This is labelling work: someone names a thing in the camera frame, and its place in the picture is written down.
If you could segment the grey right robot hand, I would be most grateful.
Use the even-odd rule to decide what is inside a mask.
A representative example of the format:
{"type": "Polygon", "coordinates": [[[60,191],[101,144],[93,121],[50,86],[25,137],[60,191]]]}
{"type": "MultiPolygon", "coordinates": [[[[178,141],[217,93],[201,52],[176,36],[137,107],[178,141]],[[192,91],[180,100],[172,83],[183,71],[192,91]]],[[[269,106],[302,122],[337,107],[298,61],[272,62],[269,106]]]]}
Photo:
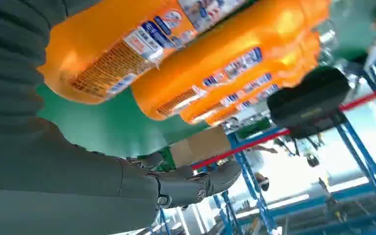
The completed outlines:
{"type": "Polygon", "coordinates": [[[0,0],[0,235],[112,235],[161,208],[201,202],[241,175],[235,161],[187,177],[154,173],[70,143],[37,116],[52,28],[95,0],[0,0]]]}

